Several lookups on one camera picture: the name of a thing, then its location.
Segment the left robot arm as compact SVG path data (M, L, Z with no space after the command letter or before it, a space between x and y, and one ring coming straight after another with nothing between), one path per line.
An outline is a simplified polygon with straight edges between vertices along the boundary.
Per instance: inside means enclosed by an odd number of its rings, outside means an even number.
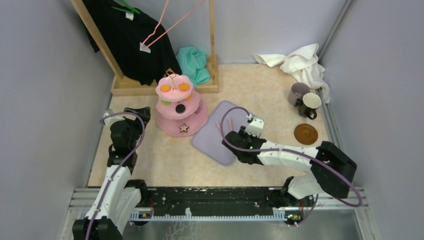
M149 203L150 193L144 180L132 180L146 126L151 119L151 108L126 107L122 112L104 112L100 123L110 130L107 168L103 183L94 203L83 219L72 226L75 240L121 240L136 206Z

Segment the brown saucer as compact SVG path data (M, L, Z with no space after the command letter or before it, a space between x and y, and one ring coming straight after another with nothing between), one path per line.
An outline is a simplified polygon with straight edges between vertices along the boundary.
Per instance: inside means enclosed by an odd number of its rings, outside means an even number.
M316 128L307 123L302 123L296 126L293 134L295 139L303 145L312 145L319 137Z

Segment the black macaron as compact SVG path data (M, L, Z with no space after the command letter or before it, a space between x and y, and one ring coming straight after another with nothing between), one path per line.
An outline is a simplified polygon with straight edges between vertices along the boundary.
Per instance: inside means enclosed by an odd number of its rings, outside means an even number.
M176 112L177 114L183 114L185 111L186 111L186 107L185 107L185 105L184 105L184 104L180 104L180 103L178 103L178 104L175 106L175 112Z

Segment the black cream-lined mug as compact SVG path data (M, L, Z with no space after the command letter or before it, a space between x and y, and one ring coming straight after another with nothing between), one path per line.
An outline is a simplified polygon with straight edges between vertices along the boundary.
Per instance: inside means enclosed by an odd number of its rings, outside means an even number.
M321 98L315 93L306 93L297 100L297 111L301 117L315 120L318 117L317 110L322 105Z

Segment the purple mug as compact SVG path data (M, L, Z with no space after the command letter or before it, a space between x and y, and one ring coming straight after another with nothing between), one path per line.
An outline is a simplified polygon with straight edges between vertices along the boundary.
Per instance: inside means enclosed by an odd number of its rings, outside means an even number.
M297 106L302 97L308 93L310 93L309 86L305 83L297 82L291 86L287 100L291 105Z

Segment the pink-tipped metal tongs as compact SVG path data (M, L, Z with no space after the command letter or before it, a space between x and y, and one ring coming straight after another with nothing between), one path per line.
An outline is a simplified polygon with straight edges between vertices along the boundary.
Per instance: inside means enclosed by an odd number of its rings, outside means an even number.
M228 130L229 132L232 132L234 130L233 129L233 122L232 122L231 118L226 119L223 124L221 124L220 121L216 121L215 125L216 125L219 132L221 132L221 127L224 127L223 131Z

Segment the lavender serving tray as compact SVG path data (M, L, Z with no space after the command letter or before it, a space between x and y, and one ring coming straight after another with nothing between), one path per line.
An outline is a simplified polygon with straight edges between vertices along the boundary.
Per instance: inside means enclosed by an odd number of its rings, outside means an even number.
M220 102L214 111L208 117L205 125L194 135L191 140L192 146L202 152L212 160L223 166L232 165L237 157L222 145L223 137L216 127L216 122L221 121L224 114L236 105L229 101ZM233 131L238 132L241 126L248 125L248 115L241 109L232 110L224 120L232 119Z

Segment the green macaron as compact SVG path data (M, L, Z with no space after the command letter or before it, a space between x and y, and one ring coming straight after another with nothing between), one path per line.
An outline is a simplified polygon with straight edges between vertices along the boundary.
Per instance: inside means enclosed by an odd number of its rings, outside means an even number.
M161 100L161 103L162 103L164 106L168 106L168 105L170 105L170 104L171 104L171 102L170 102L170 101L166 101L166 100Z

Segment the brown star cookie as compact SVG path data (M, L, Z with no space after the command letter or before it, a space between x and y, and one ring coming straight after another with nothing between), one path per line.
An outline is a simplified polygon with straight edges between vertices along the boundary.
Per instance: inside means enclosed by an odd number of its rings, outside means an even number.
M181 126L179 126L179 132L180 133L187 133L189 128L190 127L188 125L183 123Z

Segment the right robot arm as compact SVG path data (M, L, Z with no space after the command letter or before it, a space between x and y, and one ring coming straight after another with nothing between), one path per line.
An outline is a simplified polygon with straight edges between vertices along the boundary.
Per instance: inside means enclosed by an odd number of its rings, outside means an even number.
M332 142L295 147L230 131L221 143L244 164L304 171L305 175L291 176L283 185L281 199L287 206L295 206L301 199L321 193L344 200L352 189L357 164Z

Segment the pink three-tier cake stand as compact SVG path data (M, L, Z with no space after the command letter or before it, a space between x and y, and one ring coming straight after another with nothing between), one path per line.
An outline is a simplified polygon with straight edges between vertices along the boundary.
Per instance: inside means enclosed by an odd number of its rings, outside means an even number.
M196 134L208 120L208 106L186 75L167 69L155 88L156 124L170 137Z

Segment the pink cake slice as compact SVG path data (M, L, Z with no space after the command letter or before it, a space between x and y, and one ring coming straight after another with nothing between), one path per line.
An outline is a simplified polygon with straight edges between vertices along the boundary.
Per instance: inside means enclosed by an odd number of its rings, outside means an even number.
M198 115L200 112L202 111L202 108L199 106L196 111L194 112L194 114Z

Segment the orange macaron top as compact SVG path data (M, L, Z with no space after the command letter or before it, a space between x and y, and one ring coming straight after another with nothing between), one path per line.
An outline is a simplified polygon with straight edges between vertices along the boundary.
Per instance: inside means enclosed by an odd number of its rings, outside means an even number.
M178 85L178 88L179 88L180 91L186 92L186 91L188 91L190 89L190 85L187 84L187 83L185 83L185 82L183 82L183 83L181 83L181 84Z

